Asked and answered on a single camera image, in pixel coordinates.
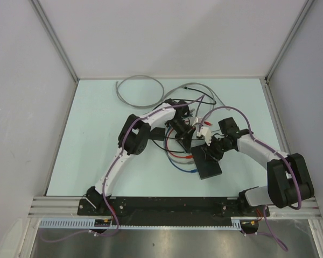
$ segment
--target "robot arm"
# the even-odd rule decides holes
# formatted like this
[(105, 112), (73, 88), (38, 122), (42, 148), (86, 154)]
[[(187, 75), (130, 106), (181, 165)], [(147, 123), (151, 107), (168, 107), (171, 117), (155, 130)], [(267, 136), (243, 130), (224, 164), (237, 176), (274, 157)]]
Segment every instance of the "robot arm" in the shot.
[[(235, 149), (251, 157), (267, 170), (267, 186), (248, 189), (239, 194), (246, 207), (273, 204), (283, 208), (298, 201), (293, 180), (287, 174), (285, 163), (279, 156), (253, 140), (248, 130), (240, 130), (232, 117), (220, 121), (219, 126), (223, 138), (212, 137), (203, 146), (192, 148), (199, 174), (202, 171), (198, 163), (203, 163), (203, 160), (196, 157), (200, 153), (199, 148), (205, 153), (206, 162), (213, 162), (216, 166), (219, 166), (217, 162), (223, 158), (226, 151)], [(280, 151), (277, 153), (290, 164), (299, 186), (301, 199), (313, 197), (314, 189), (303, 156), (298, 153), (288, 154)]]
[[(171, 106), (170, 104), (163, 103), (158, 108), (166, 108)], [(113, 162), (111, 163), (112, 168), (110, 174), (107, 177), (106, 185), (105, 185), (105, 194), (106, 196), (110, 196), (113, 192), (113, 188), (117, 182), (117, 179), (120, 177), (122, 170), (125, 165), (128, 163), (136, 155), (139, 155), (146, 147), (147, 141), (149, 139), (149, 135), (152, 129), (156, 126), (163, 124), (165, 121), (171, 120), (174, 118), (176, 110), (173, 108), (167, 108), (162, 110), (156, 114), (151, 115), (153, 111), (146, 113), (140, 117), (131, 114), (126, 120), (120, 136), (118, 137), (118, 150), (116, 151)], [(144, 120), (139, 121), (134, 130), (129, 132), (127, 140), (125, 142), (124, 147), (122, 146), (122, 141), (127, 133), (130, 125), (137, 119), (144, 118)], [(106, 173), (102, 176), (102, 178), (95, 184), (95, 190), (99, 193), (103, 193), (103, 182), (106, 177)]]

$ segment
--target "stainless steel surface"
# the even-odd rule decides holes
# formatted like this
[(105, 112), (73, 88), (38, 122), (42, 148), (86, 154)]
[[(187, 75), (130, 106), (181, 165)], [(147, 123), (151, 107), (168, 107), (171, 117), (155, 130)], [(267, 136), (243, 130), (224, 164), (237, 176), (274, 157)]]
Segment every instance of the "stainless steel surface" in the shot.
[[(33, 199), (29, 217), (30, 218), (83, 218), (78, 216), (78, 204), (81, 197), (35, 197)], [(321, 213), (315, 198), (304, 200), (299, 211), (289, 207), (279, 209), (269, 206), (270, 219), (320, 219)]]
[[(244, 237), (238, 231), (122, 230), (111, 238), (84, 233), (58, 243), (36, 238), (31, 257), (319, 257), (307, 220), (270, 221), (284, 241), (286, 253), (269, 237)], [(65, 237), (76, 230), (39, 229), (45, 239)], [(261, 223), (260, 232), (267, 232)]]
[(270, 81), (270, 78), (273, 76), (273, 73), (274, 73), (275, 69), (278, 67), (282, 57), (286, 53), (290, 43), (292, 42), (294, 36), (297, 34), (300, 26), (303, 24), (303, 21), (305, 20), (307, 14), (309, 13), (309, 11), (310, 11), (310, 9), (313, 6), (315, 1), (316, 0), (307, 0), (305, 2), (299, 16), (297, 17), (296, 21), (294, 22), (294, 25), (293, 25), (290, 33), (287, 35), (285, 42), (283, 43), (278, 55), (276, 56), (271, 68), (269, 69), (269, 71), (268, 71), (268, 73), (266, 75), (267, 81)]
[(61, 57), (64, 64), (66, 65), (69, 74), (73, 78), (74, 82), (78, 83), (79, 78), (77, 77), (71, 62), (70, 62), (64, 48), (61, 45), (60, 40), (58, 39), (45, 11), (43, 10), (41, 3), (39, 2), (39, 0), (30, 0), (30, 3), (32, 5), (32, 8), (34, 9), (36, 15), (40, 19), (42, 26), (44, 27), (46, 33), (48, 34), (48, 37), (50, 38), (51, 42), (53, 43), (56, 51), (58, 52), (58, 54)]

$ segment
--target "black cable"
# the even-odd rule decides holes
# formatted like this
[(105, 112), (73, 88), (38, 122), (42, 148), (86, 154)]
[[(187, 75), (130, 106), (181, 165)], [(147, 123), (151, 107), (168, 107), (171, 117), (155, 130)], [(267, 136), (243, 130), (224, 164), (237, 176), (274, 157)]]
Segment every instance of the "black cable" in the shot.
[(221, 136), (221, 137), (225, 137), (225, 135), (222, 135), (222, 134), (220, 134), (220, 133), (215, 133), (215, 134), (213, 134), (212, 136), (216, 136), (216, 135), (219, 135), (219, 136)]
[(182, 99), (182, 98), (173, 98), (174, 101), (193, 101), (193, 102), (201, 102), (202, 104), (207, 105), (215, 105), (216, 103), (210, 103), (210, 102), (203, 102), (203, 101), (195, 101), (194, 99)]
[(160, 149), (162, 149), (162, 150), (164, 150), (164, 151), (166, 151), (166, 152), (186, 153), (186, 152), (180, 152), (180, 151), (177, 151), (177, 150), (164, 149), (162, 146), (160, 146), (159, 144), (157, 144), (154, 140), (152, 140), (152, 141), (153, 141), (153, 143), (154, 143), (155, 145), (157, 145)]
[(208, 95), (207, 93), (203, 92), (202, 90), (193, 89), (193, 88), (188, 88), (187, 86), (185, 86), (185, 87), (184, 87), (184, 89), (186, 89), (186, 90), (194, 90), (194, 91), (200, 92), (200, 93), (202, 93), (202, 94), (206, 95), (206, 96), (207, 96), (208, 98), (210, 98), (211, 100), (213, 100), (213, 104), (214, 104), (214, 105), (216, 105), (216, 101), (215, 101), (215, 99), (214, 99), (212, 96)]

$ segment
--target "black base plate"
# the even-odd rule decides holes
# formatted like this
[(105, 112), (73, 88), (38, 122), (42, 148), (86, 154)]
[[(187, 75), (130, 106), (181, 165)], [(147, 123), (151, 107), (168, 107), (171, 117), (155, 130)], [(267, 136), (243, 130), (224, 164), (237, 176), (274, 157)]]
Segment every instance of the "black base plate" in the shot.
[(202, 150), (203, 145), (191, 148), (191, 152), (195, 161), (196, 168), (198, 169), (201, 179), (210, 178), (213, 176), (221, 175), (222, 170), (219, 163), (215, 160), (206, 160), (206, 154)]
[[(108, 197), (108, 202), (127, 226), (230, 226), (231, 217), (257, 217), (256, 210), (243, 214), (239, 201), (227, 197)], [(78, 215), (111, 215), (100, 207), (81, 199)]]

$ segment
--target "gray cable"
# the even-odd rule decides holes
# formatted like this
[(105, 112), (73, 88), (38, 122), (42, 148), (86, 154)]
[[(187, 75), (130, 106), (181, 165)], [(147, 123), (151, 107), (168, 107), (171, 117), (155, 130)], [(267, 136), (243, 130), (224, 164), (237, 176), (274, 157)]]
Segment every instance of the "gray cable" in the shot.
[[(133, 105), (129, 102), (127, 102), (123, 97), (122, 95), (120, 94), (120, 91), (119, 91), (119, 88), (120, 86), (127, 80), (130, 80), (130, 79), (133, 79), (133, 78), (148, 78), (148, 79), (151, 79), (151, 80), (154, 80), (155, 82), (159, 83), (159, 85), (161, 86), (161, 89), (163, 91), (163, 93), (161, 94), (161, 98), (160, 100), (158, 100), (157, 102), (151, 104), (151, 105), (146, 105), (146, 106), (139, 106), (139, 105)], [(137, 109), (149, 109), (149, 108), (153, 108), (155, 107), (156, 105), (158, 105), (160, 102), (162, 102), (164, 100), (164, 93), (165, 93), (165, 89), (164, 89), (164, 86), (162, 85), (161, 82), (159, 82), (157, 79), (151, 77), (151, 76), (148, 76), (148, 75), (133, 75), (133, 76), (130, 76), (126, 79), (124, 79), (122, 82), (118, 83), (118, 81), (116, 81), (116, 85), (115, 85), (115, 88), (116, 88), (116, 95), (117, 97), (120, 99), (120, 101), (122, 101), (124, 104), (127, 104), (129, 106), (132, 106), (133, 108), (137, 108)]]
[[(131, 104), (131, 103), (129, 103), (129, 102), (127, 102), (123, 97), (122, 97), (122, 95), (120, 94), (120, 91), (119, 91), (119, 88), (120, 88), (120, 86), (125, 82), (125, 81), (127, 81), (127, 80), (130, 80), (130, 79), (133, 79), (133, 78), (148, 78), (148, 79), (151, 79), (151, 80), (154, 80), (155, 82), (157, 82), (160, 86), (161, 86), (161, 89), (162, 89), (162, 94), (161, 94), (161, 97), (160, 97), (160, 99), (157, 101), (157, 102), (155, 102), (155, 103), (153, 103), (153, 104), (150, 104), (150, 105), (134, 105), (134, 104)], [(212, 95), (212, 97), (213, 97), (213, 99), (214, 99), (214, 96), (220, 101), (220, 103), (223, 105), (223, 106), (225, 106), (225, 104), (224, 104), (224, 102), (219, 98), (219, 96), (215, 93), (215, 91), (213, 91), (209, 86), (207, 86), (207, 85), (205, 85), (205, 84), (202, 84), (202, 83), (198, 83), (198, 82), (188, 82), (188, 83), (185, 83), (185, 84), (182, 84), (181, 86), (178, 86), (178, 87), (176, 87), (176, 88), (174, 88), (174, 89), (172, 89), (172, 90), (170, 90), (170, 91), (168, 91), (166, 94), (165, 94), (165, 88), (164, 88), (164, 86), (163, 86), (163, 84), (159, 81), (159, 80), (157, 80), (157, 79), (155, 79), (155, 78), (153, 78), (153, 77), (151, 77), (151, 76), (148, 76), (148, 75), (133, 75), (133, 76), (130, 76), (130, 77), (128, 77), (128, 78), (126, 78), (126, 79), (124, 79), (122, 82), (116, 82), (116, 85), (115, 85), (115, 89), (116, 89), (116, 95), (117, 95), (117, 97), (118, 97), (118, 99), (120, 100), (120, 101), (122, 101), (123, 103), (125, 103), (125, 104), (127, 104), (127, 105), (129, 105), (129, 106), (132, 106), (133, 108), (137, 108), (137, 109), (148, 109), (148, 108), (153, 108), (153, 107), (155, 107), (156, 105), (158, 105), (158, 104), (160, 104), (161, 102), (163, 102), (166, 98), (168, 98), (168, 96), (169, 95), (171, 95), (172, 93), (174, 93), (176, 90), (178, 90), (178, 89), (180, 89), (180, 88), (184, 88), (184, 87), (186, 87), (186, 86), (190, 86), (190, 85), (199, 85), (199, 86), (203, 86), (203, 87), (205, 87), (209, 92), (210, 92), (210, 94)]]

